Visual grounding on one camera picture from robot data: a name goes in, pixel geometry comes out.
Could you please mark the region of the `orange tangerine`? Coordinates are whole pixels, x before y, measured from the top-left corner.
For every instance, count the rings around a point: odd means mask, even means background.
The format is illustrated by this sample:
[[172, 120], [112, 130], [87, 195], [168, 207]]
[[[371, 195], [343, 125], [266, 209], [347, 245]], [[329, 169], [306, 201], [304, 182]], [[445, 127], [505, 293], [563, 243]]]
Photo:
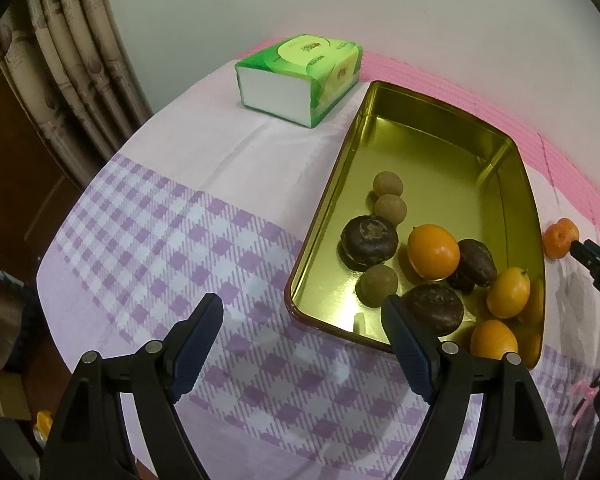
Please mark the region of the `orange tangerine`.
[[550, 260], [559, 260], [569, 254], [571, 244], [580, 240], [577, 225], [569, 218], [561, 218], [543, 233], [544, 255]]

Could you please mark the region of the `yellow orange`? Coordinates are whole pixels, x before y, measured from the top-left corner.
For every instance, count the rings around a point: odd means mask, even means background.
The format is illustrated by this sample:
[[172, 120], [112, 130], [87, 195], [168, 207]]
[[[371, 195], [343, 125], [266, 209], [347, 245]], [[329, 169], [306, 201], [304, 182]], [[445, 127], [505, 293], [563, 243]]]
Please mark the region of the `yellow orange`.
[[497, 318], [513, 318], [526, 306], [531, 292], [526, 270], [511, 266], [503, 270], [486, 294], [486, 306]]
[[422, 224], [412, 229], [406, 249], [414, 271], [424, 280], [445, 280], [460, 264], [460, 248], [456, 239], [436, 224]]
[[476, 325], [470, 338], [473, 356], [500, 360], [510, 352], [518, 352], [518, 341], [507, 325], [499, 320], [486, 320]]

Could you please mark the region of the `brown longan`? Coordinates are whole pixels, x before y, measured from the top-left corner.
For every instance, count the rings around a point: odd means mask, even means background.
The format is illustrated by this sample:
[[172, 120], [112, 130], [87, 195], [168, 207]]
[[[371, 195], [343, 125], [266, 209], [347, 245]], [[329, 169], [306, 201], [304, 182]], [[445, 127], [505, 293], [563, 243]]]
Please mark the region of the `brown longan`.
[[384, 264], [378, 264], [360, 276], [355, 291], [358, 300], [366, 307], [379, 308], [389, 296], [396, 294], [398, 286], [396, 272]]
[[384, 195], [401, 196], [404, 184], [401, 178], [392, 171], [381, 171], [373, 180], [373, 191], [377, 197]]
[[406, 218], [407, 206], [400, 196], [384, 194], [379, 196], [374, 203], [374, 215], [398, 226]]

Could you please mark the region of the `dark brown mangosteen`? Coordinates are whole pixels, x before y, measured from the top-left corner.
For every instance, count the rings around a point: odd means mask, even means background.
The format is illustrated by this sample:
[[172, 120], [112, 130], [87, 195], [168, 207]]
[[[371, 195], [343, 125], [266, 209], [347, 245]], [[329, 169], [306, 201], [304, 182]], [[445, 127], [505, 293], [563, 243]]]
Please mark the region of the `dark brown mangosteen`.
[[365, 270], [391, 259], [398, 250], [396, 228], [375, 216], [351, 219], [340, 234], [340, 256], [354, 270]]

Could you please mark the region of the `dark mangosteen in tin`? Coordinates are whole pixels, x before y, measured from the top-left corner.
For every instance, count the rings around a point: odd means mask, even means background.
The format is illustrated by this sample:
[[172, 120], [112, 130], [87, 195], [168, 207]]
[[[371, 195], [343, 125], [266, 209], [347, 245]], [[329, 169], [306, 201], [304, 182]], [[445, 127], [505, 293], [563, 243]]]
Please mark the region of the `dark mangosteen in tin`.
[[464, 304], [452, 289], [439, 284], [413, 287], [402, 298], [404, 308], [437, 336], [455, 332], [464, 318]]
[[498, 271], [489, 248], [483, 242], [465, 238], [458, 242], [460, 262], [446, 279], [462, 294], [470, 294], [476, 286], [489, 287], [498, 277]]

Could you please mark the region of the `red gold toffee tin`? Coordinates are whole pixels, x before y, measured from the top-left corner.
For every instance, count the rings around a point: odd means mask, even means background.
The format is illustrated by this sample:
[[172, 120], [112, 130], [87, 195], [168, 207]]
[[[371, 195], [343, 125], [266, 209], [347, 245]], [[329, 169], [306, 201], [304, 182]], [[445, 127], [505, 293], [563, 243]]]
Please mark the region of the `red gold toffee tin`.
[[499, 271], [516, 266], [529, 277], [533, 318], [506, 323], [524, 362], [535, 367], [544, 335], [545, 266], [538, 211], [516, 143], [464, 110], [385, 81], [370, 84], [344, 137], [285, 288], [289, 313], [326, 333], [389, 350], [379, 309], [356, 294], [362, 269], [340, 247], [346, 224], [372, 212], [373, 180], [381, 171], [404, 185], [407, 215], [387, 262], [398, 293], [422, 284], [406, 253], [412, 229], [436, 224], [457, 240], [478, 240]]

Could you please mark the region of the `pink purple checked tablecloth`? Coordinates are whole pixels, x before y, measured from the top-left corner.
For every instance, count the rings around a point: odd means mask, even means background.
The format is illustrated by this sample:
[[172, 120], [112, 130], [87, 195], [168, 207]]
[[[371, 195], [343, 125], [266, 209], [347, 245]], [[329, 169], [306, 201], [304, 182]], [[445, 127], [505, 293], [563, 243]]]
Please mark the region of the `pink purple checked tablecloth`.
[[[483, 98], [364, 53], [362, 84], [314, 129], [246, 110], [231, 60], [155, 114], [100, 170], [50, 243], [38, 293], [73, 371], [87, 350], [132, 353], [225, 304], [219, 338], [176, 408], [212, 479], [389, 479], [426, 404], [390, 354], [294, 320], [284, 288], [368, 82], [442, 99], [508, 134], [542, 226], [570, 218], [600, 244], [600, 192], [559, 148]], [[546, 264], [546, 335], [531, 374], [565, 478], [581, 477], [597, 416], [573, 426], [573, 387], [600, 369], [600, 294], [565, 258]]]

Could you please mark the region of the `green tissue pack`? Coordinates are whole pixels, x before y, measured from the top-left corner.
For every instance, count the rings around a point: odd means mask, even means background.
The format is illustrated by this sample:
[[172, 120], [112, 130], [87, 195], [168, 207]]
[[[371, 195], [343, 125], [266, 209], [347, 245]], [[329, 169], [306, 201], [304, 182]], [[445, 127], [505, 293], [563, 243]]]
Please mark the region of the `green tissue pack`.
[[363, 48], [353, 41], [302, 34], [235, 64], [242, 105], [313, 128], [360, 76]]

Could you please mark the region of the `beige patterned curtain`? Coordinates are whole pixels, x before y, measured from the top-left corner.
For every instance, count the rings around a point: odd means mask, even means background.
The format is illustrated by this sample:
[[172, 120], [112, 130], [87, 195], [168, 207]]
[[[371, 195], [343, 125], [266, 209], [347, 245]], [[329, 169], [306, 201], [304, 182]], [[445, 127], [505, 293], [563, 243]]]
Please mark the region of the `beige patterned curtain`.
[[0, 67], [79, 186], [151, 116], [105, 0], [12, 0], [0, 16]]

